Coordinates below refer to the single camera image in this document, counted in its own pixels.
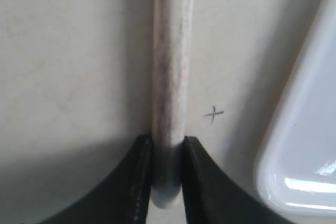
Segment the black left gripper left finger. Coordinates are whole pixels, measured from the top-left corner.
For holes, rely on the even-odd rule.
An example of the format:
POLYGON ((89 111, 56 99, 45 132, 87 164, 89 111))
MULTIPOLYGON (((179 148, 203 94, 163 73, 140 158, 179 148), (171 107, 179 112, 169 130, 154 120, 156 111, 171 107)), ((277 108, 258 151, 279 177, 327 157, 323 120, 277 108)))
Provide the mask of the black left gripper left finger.
POLYGON ((151 137, 138 136, 102 183, 44 223, 145 223, 151 192, 152 153, 151 137))

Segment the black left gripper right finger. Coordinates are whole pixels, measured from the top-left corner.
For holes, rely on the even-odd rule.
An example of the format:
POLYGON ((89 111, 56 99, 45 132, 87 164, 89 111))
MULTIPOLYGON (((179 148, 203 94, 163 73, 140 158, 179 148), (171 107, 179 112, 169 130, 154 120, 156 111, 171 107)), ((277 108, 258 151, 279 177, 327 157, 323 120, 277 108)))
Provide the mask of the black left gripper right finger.
POLYGON ((198 138, 183 142, 182 191, 187 223, 262 224, 289 221, 240 189, 198 138))

